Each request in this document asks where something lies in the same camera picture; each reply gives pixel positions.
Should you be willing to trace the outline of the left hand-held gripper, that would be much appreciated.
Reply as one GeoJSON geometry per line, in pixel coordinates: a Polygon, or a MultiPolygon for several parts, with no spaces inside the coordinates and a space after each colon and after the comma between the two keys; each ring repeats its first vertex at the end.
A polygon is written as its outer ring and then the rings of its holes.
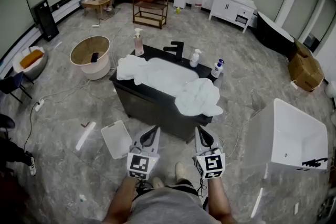
{"type": "Polygon", "coordinates": [[[157,125],[140,131],[127,154],[127,175],[140,180],[148,180],[160,156],[158,151],[161,129],[157,125]]]}

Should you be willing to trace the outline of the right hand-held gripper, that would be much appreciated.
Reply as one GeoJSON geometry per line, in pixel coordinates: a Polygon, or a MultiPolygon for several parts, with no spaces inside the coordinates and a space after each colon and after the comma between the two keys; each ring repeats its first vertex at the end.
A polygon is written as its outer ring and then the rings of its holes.
{"type": "Polygon", "coordinates": [[[204,151],[193,157],[194,165],[201,179],[221,177],[225,171],[225,154],[220,147],[220,139],[216,133],[206,126],[195,128],[195,149],[204,151]]]}

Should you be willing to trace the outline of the white plastic basket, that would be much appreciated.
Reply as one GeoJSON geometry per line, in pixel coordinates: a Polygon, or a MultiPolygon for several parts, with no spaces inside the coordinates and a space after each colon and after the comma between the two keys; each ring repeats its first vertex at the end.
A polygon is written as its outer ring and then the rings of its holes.
{"type": "Polygon", "coordinates": [[[132,139],[121,120],[103,127],[101,133],[113,159],[127,155],[132,139]]]}

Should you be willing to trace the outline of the person's right forearm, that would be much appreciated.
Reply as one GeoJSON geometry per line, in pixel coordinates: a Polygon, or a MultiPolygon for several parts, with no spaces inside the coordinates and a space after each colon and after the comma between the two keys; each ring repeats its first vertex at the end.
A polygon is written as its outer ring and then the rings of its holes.
{"type": "Polygon", "coordinates": [[[208,180],[208,211],[222,224],[236,224],[220,177],[208,180]]]}

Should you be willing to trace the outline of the person's left forearm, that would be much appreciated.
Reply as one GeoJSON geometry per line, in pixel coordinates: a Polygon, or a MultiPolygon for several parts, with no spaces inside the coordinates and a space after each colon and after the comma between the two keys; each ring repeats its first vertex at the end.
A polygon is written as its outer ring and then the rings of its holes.
{"type": "Polygon", "coordinates": [[[126,176],[116,191],[103,224],[124,224],[129,217],[133,195],[135,192],[136,179],[126,176]]]}

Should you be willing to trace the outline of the dark wooden sink vanity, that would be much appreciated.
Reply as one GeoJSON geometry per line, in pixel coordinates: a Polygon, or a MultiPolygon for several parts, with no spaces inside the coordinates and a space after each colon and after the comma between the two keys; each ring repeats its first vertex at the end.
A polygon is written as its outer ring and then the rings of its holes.
{"type": "MultiPolygon", "coordinates": [[[[175,54],[145,45],[144,58],[154,64],[153,70],[158,68],[184,67],[195,71],[199,78],[208,78],[211,69],[202,64],[192,68],[190,61],[182,57],[182,61],[175,62],[175,54]]],[[[165,133],[190,142],[197,126],[206,126],[211,123],[213,116],[203,114],[198,116],[184,116],[175,105],[175,98],[154,88],[141,84],[136,86],[133,80],[117,80],[117,71],[110,80],[117,92],[120,102],[127,116],[138,119],[147,125],[157,125],[165,133]]]]}

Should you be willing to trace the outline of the person's grey shirt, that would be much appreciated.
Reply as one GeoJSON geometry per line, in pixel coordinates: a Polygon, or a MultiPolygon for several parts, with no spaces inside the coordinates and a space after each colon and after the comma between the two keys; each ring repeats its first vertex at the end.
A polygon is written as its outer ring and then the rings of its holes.
{"type": "Polygon", "coordinates": [[[215,224],[195,194],[164,187],[139,196],[128,224],[215,224]]]}

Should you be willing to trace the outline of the white bathtub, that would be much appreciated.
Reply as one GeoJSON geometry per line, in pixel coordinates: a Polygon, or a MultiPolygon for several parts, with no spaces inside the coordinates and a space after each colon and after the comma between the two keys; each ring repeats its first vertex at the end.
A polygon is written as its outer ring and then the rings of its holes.
{"type": "Polygon", "coordinates": [[[328,158],[328,132],[321,121],[275,98],[241,128],[239,187],[247,194],[325,192],[328,164],[302,162],[328,158]]]}

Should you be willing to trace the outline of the black sink faucet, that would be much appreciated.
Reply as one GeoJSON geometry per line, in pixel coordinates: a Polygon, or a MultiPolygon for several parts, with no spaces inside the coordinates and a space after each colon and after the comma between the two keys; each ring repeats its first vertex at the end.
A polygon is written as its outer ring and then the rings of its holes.
{"type": "Polygon", "coordinates": [[[175,62],[182,61],[184,43],[182,41],[172,41],[171,46],[164,46],[163,50],[167,52],[175,52],[175,62]]]}

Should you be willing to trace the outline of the black tub faucet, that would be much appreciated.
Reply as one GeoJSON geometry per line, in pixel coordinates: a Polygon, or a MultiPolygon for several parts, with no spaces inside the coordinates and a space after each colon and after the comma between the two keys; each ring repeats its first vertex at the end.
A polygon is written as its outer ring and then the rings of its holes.
{"type": "Polygon", "coordinates": [[[320,159],[312,159],[309,161],[302,162],[302,166],[309,166],[309,167],[320,167],[322,162],[327,162],[328,158],[320,158],[320,159]]]}

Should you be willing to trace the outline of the black bathtub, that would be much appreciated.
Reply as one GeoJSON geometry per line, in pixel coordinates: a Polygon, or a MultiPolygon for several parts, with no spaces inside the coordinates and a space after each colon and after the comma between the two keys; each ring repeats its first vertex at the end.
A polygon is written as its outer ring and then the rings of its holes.
{"type": "Polygon", "coordinates": [[[294,47],[294,38],[261,12],[257,13],[257,39],[267,48],[287,55],[294,47]]]}

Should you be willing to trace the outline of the wooden shelf cart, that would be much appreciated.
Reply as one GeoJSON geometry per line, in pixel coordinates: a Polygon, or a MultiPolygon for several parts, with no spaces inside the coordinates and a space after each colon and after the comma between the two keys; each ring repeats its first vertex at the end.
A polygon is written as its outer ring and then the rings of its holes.
{"type": "Polygon", "coordinates": [[[133,0],[133,23],[162,29],[167,24],[169,2],[170,0],[154,0],[152,2],[133,0]]]}

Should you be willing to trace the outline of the white bathroom cabinet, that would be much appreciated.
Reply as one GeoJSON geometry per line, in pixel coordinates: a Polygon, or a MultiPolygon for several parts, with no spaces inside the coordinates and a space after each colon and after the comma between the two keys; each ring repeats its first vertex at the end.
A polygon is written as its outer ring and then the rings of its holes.
{"type": "Polygon", "coordinates": [[[213,0],[208,20],[220,18],[243,28],[244,34],[256,10],[252,0],[213,0]]]}

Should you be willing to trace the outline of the wooden coffee table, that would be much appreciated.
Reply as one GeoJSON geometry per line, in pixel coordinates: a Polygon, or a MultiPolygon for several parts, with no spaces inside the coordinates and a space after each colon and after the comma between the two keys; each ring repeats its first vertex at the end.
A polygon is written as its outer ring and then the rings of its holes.
{"type": "Polygon", "coordinates": [[[91,8],[94,9],[97,12],[100,13],[100,17],[103,17],[103,7],[107,6],[108,4],[111,4],[112,0],[105,0],[105,1],[92,1],[92,0],[82,0],[81,1],[81,7],[84,9],[84,13],[86,15],[86,9],[91,8]]]}

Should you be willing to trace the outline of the black tower appliance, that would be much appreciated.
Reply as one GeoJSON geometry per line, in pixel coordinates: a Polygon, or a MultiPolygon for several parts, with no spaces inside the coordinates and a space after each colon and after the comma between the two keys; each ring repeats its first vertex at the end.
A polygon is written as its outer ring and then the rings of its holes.
{"type": "Polygon", "coordinates": [[[42,32],[43,38],[46,41],[51,41],[58,34],[59,30],[52,16],[47,0],[39,2],[33,7],[34,19],[42,32]]]}

